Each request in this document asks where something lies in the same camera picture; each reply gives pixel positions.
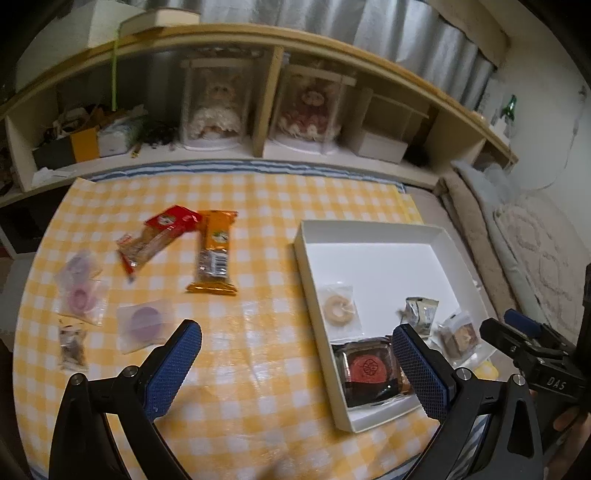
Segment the person's right hand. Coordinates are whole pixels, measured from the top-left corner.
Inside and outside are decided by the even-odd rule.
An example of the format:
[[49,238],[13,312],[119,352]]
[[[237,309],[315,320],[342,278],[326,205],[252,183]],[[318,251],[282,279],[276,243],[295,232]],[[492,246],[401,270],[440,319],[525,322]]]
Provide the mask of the person's right hand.
[[590,478],[590,412],[572,400],[531,390],[544,451],[545,479]]

